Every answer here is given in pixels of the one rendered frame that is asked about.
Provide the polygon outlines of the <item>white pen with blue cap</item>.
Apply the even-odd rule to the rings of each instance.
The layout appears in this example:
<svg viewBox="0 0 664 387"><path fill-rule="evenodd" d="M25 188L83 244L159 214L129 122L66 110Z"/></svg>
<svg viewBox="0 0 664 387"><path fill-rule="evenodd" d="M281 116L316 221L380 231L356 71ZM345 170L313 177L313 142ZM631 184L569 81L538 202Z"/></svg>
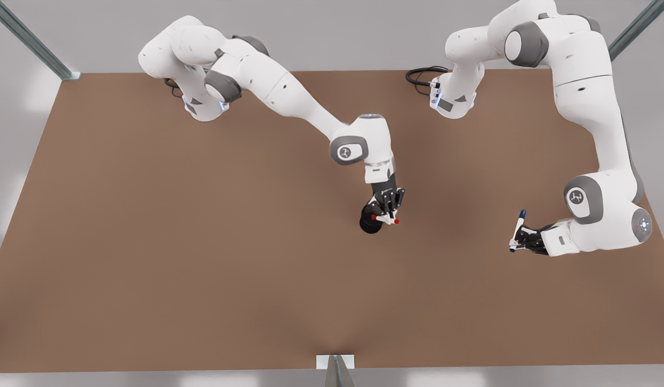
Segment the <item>white pen with blue cap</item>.
<svg viewBox="0 0 664 387"><path fill-rule="evenodd" d="M513 251L513 241L524 241L524 236L519 237L519 228L523 226L525 215L526 215L526 210L522 209L521 212L519 213L519 217L518 217L517 223L515 225L514 235L512 236L511 240L509 241L509 251L512 252L512 253L514 252Z"/></svg>

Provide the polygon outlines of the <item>black round cup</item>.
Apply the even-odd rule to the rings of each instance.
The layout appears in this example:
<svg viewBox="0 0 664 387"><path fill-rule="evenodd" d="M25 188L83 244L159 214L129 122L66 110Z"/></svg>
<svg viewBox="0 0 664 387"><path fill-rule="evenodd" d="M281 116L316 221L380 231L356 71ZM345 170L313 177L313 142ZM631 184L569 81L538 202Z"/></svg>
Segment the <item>black round cup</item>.
<svg viewBox="0 0 664 387"><path fill-rule="evenodd" d="M383 224L384 222L382 220L377 220L376 211L371 206L364 206L359 219L359 225L365 233L378 233Z"/></svg>

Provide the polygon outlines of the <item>silver frame post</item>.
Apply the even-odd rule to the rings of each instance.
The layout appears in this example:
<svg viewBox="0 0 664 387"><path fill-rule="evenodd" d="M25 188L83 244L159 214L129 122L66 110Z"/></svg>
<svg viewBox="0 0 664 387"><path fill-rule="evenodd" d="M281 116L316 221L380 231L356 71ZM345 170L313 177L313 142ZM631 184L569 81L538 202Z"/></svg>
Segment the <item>silver frame post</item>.
<svg viewBox="0 0 664 387"><path fill-rule="evenodd" d="M22 20L0 0L0 22L12 32L47 68L62 81L79 80L82 73L71 71L50 49L38 39Z"/></svg>
<svg viewBox="0 0 664 387"><path fill-rule="evenodd" d="M652 0L646 7L631 21L631 23L614 39L609 46L610 61L619 56L624 49L632 44L649 25L654 22L664 12L664 0Z"/></svg>
<svg viewBox="0 0 664 387"><path fill-rule="evenodd" d="M316 369L326 370L324 387L356 387L350 373L355 367L352 354L316 356Z"/></svg>

